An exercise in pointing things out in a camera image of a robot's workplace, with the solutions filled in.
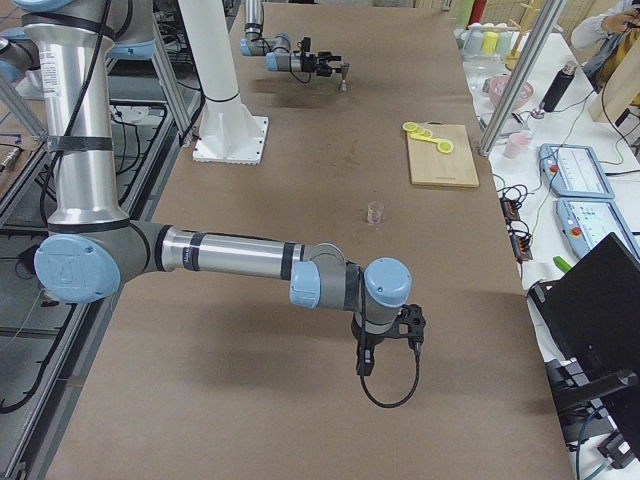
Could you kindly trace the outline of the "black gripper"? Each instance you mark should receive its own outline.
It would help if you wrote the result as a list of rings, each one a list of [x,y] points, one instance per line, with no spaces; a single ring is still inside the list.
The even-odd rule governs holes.
[[[375,366],[375,346],[384,339],[405,339],[409,348],[416,356],[420,356],[425,341],[424,331],[427,321],[423,315],[422,307],[417,304],[408,304],[400,307],[395,319],[382,333],[373,331],[373,324],[366,322],[365,333],[362,333],[361,316],[353,315],[351,331],[357,340],[356,347],[356,374],[358,376],[370,376]]]
[[[299,46],[299,71],[307,73],[309,76],[331,77],[334,73],[341,74],[340,66],[334,67],[331,62],[341,62],[340,55],[334,55],[330,51],[319,51],[317,57],[311,52],[311,38],[303,37],[298,43]]]

